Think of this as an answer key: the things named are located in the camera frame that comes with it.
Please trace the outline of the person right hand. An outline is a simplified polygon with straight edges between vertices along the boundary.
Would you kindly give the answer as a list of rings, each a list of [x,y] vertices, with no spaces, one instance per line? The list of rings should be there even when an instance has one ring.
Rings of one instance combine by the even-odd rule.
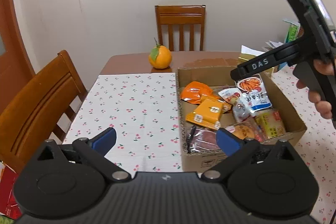
[[[296,65],[293,75],[298,89],[308,88],[308,100],[325,119],[335,123],[335,60],[315,59]]]

